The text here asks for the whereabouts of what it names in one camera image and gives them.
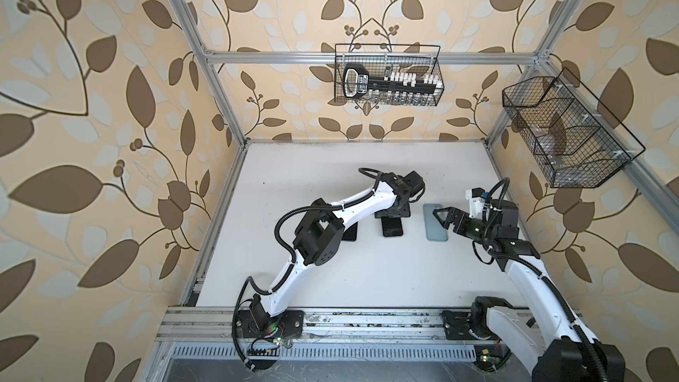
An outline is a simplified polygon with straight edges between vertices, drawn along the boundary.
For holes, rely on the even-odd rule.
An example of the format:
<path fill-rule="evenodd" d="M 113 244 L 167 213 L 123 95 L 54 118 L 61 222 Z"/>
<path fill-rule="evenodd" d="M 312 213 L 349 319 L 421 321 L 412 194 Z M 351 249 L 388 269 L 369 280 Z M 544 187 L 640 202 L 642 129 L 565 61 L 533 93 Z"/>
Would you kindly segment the light blue phone case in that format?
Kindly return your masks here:
<path fill-rule="evenodd" d="M 436 218 L 435 210 L 441 209 L 442 205 L 439 203 L 425 203 L 423 205 L 424 214 L 424 230 L 426 239 L 429 242 L 447 242 L 447 230 L 440 224 Z"/>

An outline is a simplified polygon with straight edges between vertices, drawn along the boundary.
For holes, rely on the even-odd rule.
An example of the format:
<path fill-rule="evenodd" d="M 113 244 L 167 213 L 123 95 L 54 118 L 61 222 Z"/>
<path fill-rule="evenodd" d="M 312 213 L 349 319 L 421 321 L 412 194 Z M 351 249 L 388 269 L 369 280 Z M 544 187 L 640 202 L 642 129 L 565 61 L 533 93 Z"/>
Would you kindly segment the black smartphone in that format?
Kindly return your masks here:
<path fill-rule="evenodd" d="M 355 242 L 357 240 L 357 233 L 358 224 L 355 223 L 344 231 L 342 235 L 343 242 Z"/>
<path fill-rule="evenodd" d="M 380 221 L 382 235 L 385 238 L 401 237 L 404 235 L 401 218 L 383 217 Z"/>

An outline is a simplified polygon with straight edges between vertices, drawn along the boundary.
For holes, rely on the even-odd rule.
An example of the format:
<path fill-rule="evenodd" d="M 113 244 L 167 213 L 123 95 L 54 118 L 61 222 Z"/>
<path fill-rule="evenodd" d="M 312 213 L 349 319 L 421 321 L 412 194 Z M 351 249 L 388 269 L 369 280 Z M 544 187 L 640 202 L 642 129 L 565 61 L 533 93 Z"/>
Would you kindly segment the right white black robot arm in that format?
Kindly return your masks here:
<path fill-rule="evenodd" d="M 509 179 L 490 190 L 466 193 L 468 210 L 438 208 L 431 214 L 442 228 L 482 247 L 523 297 L 533 324 L 499 297 L 479 296 L 470 308 L 470 333 L 497 336 L 534 381 L 622 381 L 625 360 L 585 325 L 549 276 L 531 242 L 520 239 L 519 211 L 506 200 Z"/>

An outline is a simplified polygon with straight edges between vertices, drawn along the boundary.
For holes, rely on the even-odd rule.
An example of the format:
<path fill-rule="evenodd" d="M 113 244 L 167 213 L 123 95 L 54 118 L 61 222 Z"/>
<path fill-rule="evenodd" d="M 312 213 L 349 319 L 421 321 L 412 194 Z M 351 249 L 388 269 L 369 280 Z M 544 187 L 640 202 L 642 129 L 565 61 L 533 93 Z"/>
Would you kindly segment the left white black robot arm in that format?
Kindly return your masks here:
<path fill-rule="evenodd" d="M 336 202 L 318 198 L 290 210 L 274 226 L 274 239 L 288 252 L 288 261 L 266 289 L 247 277 L 233 310 L 233 346 L 249 371 L 263 370 L 262 357 L 302 332 L 303 314 L 288 305 L 304 277 L 334 258 L 346 231 L 372 215 L 408 218 L 410 205 L 425 192 L 424 179 L 415 171 L 401 176 L 361 167 L 359 173 L 373 180 L 367 189 Z"/>

